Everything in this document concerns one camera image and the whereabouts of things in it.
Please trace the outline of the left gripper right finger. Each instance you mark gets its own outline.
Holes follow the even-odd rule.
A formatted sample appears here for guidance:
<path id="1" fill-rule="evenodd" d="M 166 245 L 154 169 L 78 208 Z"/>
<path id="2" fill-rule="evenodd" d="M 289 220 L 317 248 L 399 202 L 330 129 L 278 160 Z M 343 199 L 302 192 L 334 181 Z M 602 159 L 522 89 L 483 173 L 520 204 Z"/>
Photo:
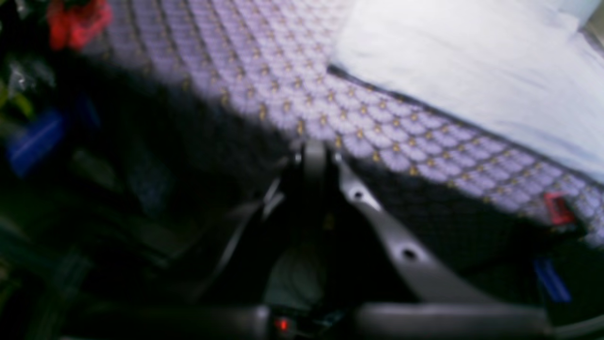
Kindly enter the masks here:
<path id="1" fill-rule="evenodd" d="M 368 187 L 335 152 L 331 161 L 338 170 L 338 188 L 344 200 L 368 224 L 380 251 L 398 278 L 425 303 L 496 304 L 496 299 L 455 275 L 401 222 L 390 215 Z"/>

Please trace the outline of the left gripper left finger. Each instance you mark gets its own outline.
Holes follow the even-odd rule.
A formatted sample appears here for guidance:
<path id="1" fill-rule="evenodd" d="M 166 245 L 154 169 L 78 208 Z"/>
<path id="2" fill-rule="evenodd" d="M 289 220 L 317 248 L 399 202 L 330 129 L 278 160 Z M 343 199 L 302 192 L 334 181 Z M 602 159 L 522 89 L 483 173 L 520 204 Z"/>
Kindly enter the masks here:
<path id="1" fill-rule="evenodd" d="M 228 215 L 197 256 L 205 273 L 191 282 L 195 303 L 258 303 L 273 265 L 300 231 L 316 230 L 325 214 L 326 146 L 306 142 L 265 198 Z"/>

